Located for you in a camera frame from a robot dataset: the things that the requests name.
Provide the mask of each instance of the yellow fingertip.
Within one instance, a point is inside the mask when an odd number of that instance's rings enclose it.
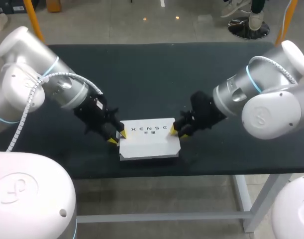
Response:
[[[171,130],[170,130],[170,134],[175,135],[176,133],[177,133],[177,131],[174,129],[174,125],[172,125]]]
[[[117,144],[117,142],[116,142],[113,138],[109,138],[107,141],[110,142],[110,143],[115,143],[115,144]]]
[[[120,132],[120,134],[121,134],[124,138],[126,138],[126,132],[125,132],[125,130],[122,130],[122,131]]]
[[[187,138],[188,135],[187,134],[184,134],[183,136],[181,136],[180,138]]]

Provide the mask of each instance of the yellow pole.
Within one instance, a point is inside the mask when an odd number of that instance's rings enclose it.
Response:
[[[31,3],[31,0],[23,0],[23,2],[24,2],[24,5],[26,6],[27,13],[28,13],[28,16],[30,18],[30,22],[31,22],[31,25],[33,27],[34,32],[36,33],[37,37],[41,41],[44,42],[44,37],[43,37],[42,32],[40,30],[38,19],[37,19],[36,13],[34,11],[33,5]]]
[[[276,40],[276,46],[278,46],[286,37],[286,34],[288,32],[288,28],[293,16],[293,13],[295,12],[296,6],[297,6],[298,0],[292,0],[288,10],[287,10],[287,14],[286,14],[286,20],[285,20],[285,27],[284,27],[284,31],[283,31],[283,37],[281,38],[281,34],[282,34],[282,25],[281,25],[281,29],[279,31],[277,40]]]

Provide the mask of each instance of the tiled floor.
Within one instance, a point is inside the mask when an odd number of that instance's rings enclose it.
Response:
[[[242,41],[226,29],[231,18],[242,14],[221,19],[222,0],[165,0],[165,7],[159,0],[61,1],[61,13],[50,14],[43,6],[37,10],[48,44]],[[286,4],[283,0],[266,2],[265,21],[271,33],[263,41],[275,41]],[[31,28],[27,15],[11,15],[8,27],[0,32],[0,42],[21,25]],[[298,3],[287,39],[304,52],[304,0]],[[266,178],[246,176],[253,201]],[[84,180],[75,184],[79,215],[224,211],[237,207],[229,176]],[[269,213],[254,235],[244,234],[241,223],[231,220],[82,224],[78,238],[274,239],[274,235]]]

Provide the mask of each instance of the black tabletop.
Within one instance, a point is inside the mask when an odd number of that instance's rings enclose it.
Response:
[[[52,45],[76,73],[93,81],[121,120],[178,117],[190,108],[190,95],[211,94],[219,83],[273,45],[182,43],[151,45]],[[15,127],[0,133],[5,151]],[[29,114],[15,151],[50,157],[72,178],[304,172],[304,129],[273,140],[259,140],[239,117],[181,140],[179,158],[120,162],[116,146],[99,135],[84,135],[72,112],[47,99]]]

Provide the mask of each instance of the white table frame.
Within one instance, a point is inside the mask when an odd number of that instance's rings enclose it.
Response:
[[[243,220],[246,233],[253,233],[271,208],[277,194],[287,184],[291,174],[271,174],[254,204],[251,204],[244,175],[234,175],[233,181],[239,202],[239,212],[156,213],[77,216],[78,223],[176,221],[176,220]]]

